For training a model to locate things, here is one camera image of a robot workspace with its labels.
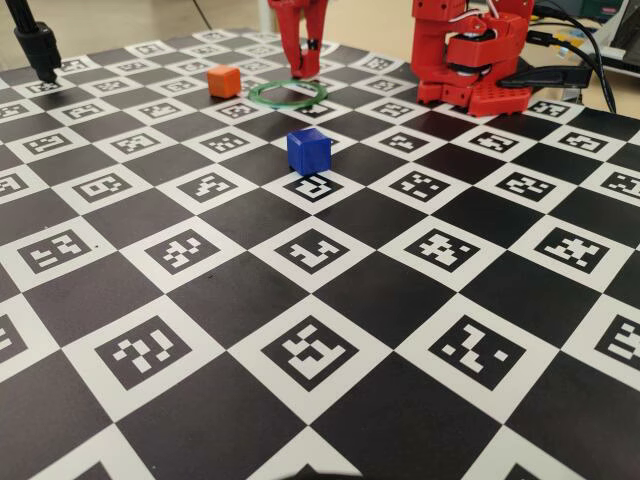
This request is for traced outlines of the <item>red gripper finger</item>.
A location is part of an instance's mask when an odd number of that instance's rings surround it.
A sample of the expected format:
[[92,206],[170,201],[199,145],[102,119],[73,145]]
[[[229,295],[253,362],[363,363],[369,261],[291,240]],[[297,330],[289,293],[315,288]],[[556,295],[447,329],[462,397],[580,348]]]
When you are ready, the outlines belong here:
[[304,7],[309,51],[321,49],[327,7],[327,0],[310,0]]
[[294,78],[302,78],[304,56],[300,47],[299,22],[305,2],[269,0],[268,5],[277,18],[282,47],[289,61],[291,74]]

